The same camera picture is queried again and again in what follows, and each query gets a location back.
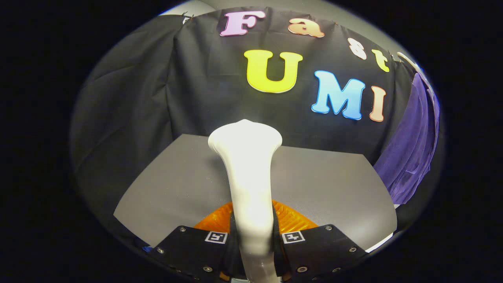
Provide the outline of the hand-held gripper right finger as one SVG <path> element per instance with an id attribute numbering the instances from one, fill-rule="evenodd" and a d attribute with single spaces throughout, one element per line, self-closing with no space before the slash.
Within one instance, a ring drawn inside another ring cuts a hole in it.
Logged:
<path id="1" fill-rule="evenodd" d="M 367 252 L 333 224 L 319 226 L 275 200 L 272 208 L 274 267 L 283 283 L 329 280 L 367 258 Z"/>

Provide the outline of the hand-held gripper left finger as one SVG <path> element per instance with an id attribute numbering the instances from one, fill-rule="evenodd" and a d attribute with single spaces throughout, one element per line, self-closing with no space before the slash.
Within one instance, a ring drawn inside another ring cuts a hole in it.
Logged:
<path id="1" fill-rule="evenodd" d="M 233 205 L 224 204 L 194 227 L 178 226 L 147 254 L 194 283 L 241 278 L 241 255 Z"/>

